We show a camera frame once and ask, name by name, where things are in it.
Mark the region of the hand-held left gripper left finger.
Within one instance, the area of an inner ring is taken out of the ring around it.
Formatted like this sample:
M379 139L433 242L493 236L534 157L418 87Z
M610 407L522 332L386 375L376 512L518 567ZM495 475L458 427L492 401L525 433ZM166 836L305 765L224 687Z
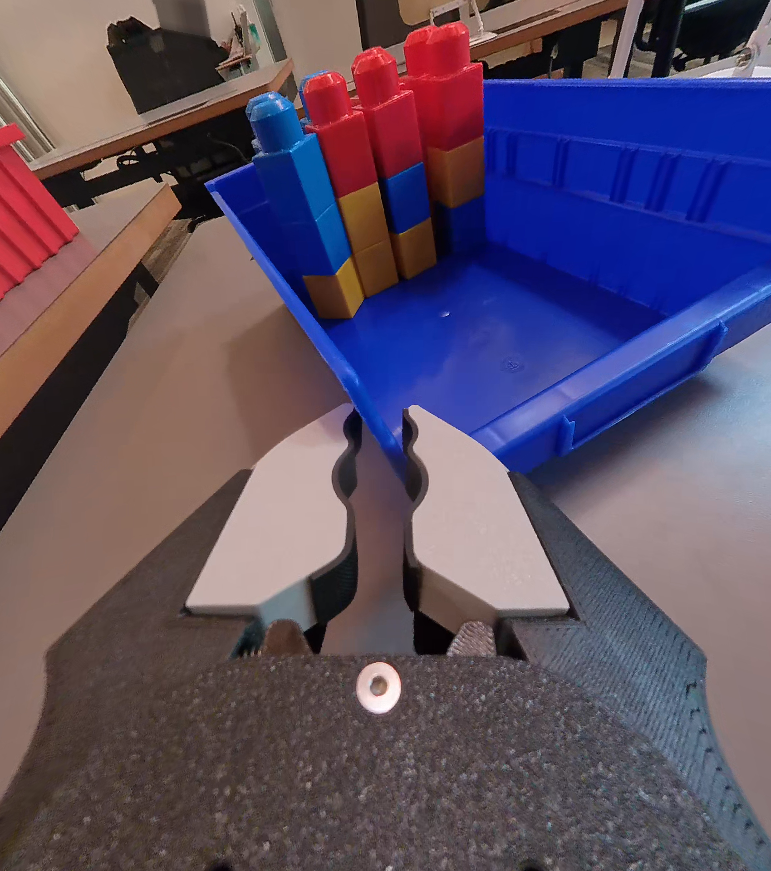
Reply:
M187 596L194 615L279 619L323 637L358 589L350 497L362 421L340 405L296 430L250 470Z

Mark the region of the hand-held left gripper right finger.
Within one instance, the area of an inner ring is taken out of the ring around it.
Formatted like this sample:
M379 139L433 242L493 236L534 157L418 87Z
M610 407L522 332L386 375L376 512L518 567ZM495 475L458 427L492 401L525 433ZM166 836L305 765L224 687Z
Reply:
M403 410L404 597L436 635L466 623L560 618L568 596L504 463L418 405Z

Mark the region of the blue plastic bin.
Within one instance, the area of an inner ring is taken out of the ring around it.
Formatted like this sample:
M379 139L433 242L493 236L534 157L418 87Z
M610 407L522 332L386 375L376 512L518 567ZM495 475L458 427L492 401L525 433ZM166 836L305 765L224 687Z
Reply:
M771 78L489 80L485 155L445 256L343 321L255 167L207 184L397 472L405 408L525 472L771 323Z

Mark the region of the cluster of block towers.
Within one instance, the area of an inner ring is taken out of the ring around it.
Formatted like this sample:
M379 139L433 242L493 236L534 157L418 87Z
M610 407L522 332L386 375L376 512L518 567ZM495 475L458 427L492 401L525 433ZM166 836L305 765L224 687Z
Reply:
M247 107L253 165L277 239L319 319L363 302L486 240L484 70L466 24L413 30L405 74L386 49L351 75L304 80L306 120L279 93Z

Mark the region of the wood edged side table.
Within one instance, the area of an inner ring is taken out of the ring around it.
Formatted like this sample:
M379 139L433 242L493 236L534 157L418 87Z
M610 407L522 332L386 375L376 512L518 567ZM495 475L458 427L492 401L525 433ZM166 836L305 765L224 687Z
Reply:
M142 259L180 212L166 184L72 215L79 234L0 302L0 531L128 332Z

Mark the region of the wooden standing desk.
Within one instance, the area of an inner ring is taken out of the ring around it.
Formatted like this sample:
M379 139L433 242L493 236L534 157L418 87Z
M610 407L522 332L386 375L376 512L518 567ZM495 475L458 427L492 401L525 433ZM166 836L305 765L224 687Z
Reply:
M86 208L147 180L207 194L205 181L251 158L248 103L283 92L293 72L293 59L276 62L140 114L91 144L54 149L29 166L64 207Z

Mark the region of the black bag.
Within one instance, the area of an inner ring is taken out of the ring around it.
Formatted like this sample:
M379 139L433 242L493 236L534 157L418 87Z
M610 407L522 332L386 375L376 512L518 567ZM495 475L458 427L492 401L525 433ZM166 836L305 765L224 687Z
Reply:
M222 83L228 52L209 37L150 28L135 17L109 24L108 52L143 114Z

